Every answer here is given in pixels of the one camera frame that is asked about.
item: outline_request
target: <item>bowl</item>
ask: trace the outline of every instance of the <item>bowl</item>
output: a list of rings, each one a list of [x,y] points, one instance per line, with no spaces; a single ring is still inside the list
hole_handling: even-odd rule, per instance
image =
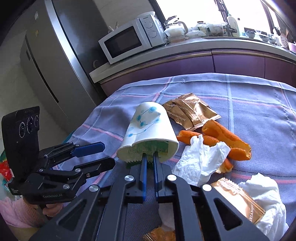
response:
[[[293,52],[296,52],[296,44],[288,42],[289,49]]]
[[[247,31],[246,32],[246,35],[250,38],[250,39],[253,39],[253,38],[255,38],[255,33],[254,32],[252,32],[252,31]]]
[[[271,44],[275,44],[275,43],[276,43],[276,39],[269,38],[269,42],[270,42]]]
[[[268,42],[269,41],[269,37],[260,34],[259,37],[264,41],[264,42]]]

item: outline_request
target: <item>refrigerator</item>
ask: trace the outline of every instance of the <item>refrigerator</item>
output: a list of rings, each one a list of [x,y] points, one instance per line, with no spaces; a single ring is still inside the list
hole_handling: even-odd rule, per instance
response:
[[[92,0],[37,1],[21,65],[45,109],[70,133],[106,98],[89,73],[108,62],[98,43],[108,27]]]

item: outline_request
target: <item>snack wrapper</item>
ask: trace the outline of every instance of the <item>snack wrapper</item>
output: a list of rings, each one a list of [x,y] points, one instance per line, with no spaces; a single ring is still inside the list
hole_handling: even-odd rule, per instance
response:
[[[158,227],[143,236],[143,241],[176,241],[175,231],[164,231]]]
[[[0,156],[0,173],[6,181],[10,181],[10,179],[12,178],[5,151],[3,151]]]
[[[241,187],[226,179],[219,179],[211,184],[223,197],[225,197],[238,211],[253,224],[264,216],[265,210],[261,208]]]
[[[221,118],[210,106],[193,93],[179,96],[163,104],[168,116],[187,131],[202,127],[208,120]]]
[[[211,184],[238,211],[253,224],[258,223],[265,214],[261,208],[241,187],[226,178]],[[158,227],[143,236],[143,241],[176,241],[175,231],[164,231]]]

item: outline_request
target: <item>pink sleeve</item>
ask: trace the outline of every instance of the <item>pink sleeve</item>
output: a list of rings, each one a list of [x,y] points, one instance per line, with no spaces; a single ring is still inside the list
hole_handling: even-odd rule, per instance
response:
[[[0,200],[0,213],[8,225],[19,228],[40,227],[44,221],[40,214],[21,198],[12,201],[8,197]]]

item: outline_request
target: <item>microwave window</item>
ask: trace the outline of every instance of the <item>microwave window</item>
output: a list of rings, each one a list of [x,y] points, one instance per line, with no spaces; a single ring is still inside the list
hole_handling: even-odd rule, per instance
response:
[[[112,36],[105,42],[105,46],[112,58],[115,58],[129,50],[142,46],[133,26],[126,28]]]

